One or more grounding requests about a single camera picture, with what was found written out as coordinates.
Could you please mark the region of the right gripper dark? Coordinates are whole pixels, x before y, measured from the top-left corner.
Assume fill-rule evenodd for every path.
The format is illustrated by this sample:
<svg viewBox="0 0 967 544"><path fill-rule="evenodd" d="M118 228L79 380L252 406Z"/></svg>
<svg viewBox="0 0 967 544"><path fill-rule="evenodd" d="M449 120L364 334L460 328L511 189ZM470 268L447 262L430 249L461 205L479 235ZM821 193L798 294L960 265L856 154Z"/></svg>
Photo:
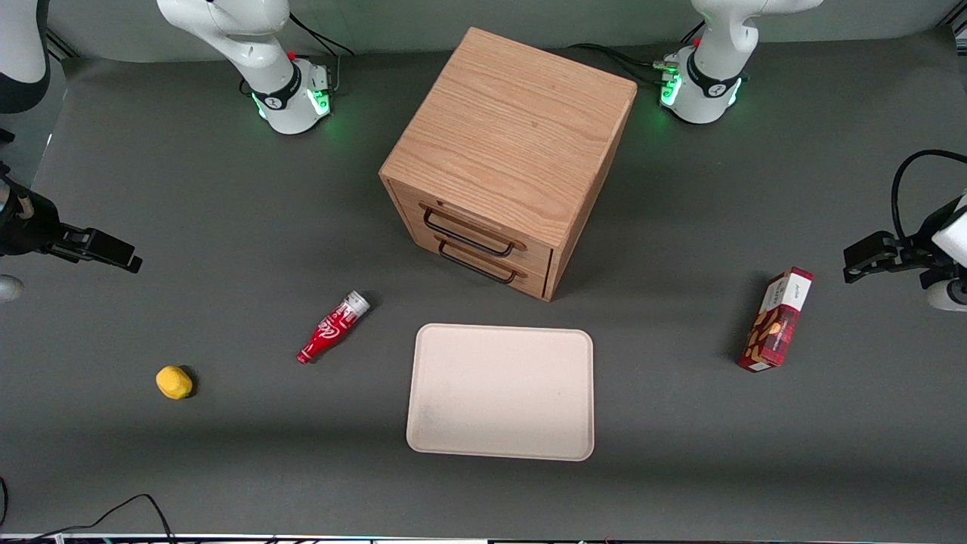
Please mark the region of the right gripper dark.
<svg viewBox="0 0 967 544"><path fill-rule="evenodd" d="M47 252L54 246L54 257L79 263L93 261L137 274L143 259L135 247L106 232L94 228L65 226L62 228L57 207L38 195L2 176L1 255L15 257L28 252Z"/></svg>

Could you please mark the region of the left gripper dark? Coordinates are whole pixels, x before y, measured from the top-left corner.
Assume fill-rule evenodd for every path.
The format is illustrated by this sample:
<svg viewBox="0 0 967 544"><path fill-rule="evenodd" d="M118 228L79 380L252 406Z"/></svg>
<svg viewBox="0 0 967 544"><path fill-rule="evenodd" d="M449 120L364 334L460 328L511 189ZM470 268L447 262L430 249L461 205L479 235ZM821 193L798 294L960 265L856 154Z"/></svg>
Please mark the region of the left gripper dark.
<svg viewBox="0 0 967 544"><path fill-rule="evenodd" d="M899 226L899 239L904 245L901 254L914 268L923 268L919 275L923 289L954 278L954 260L932 241L934 234L953 217L953 208L939 208L922 221L921 227L908 234ZM873 232L850 245L844 255L844 283L856 283L874 274L894 273L902 268L897 261L897 238L891 232Z"/></svg>

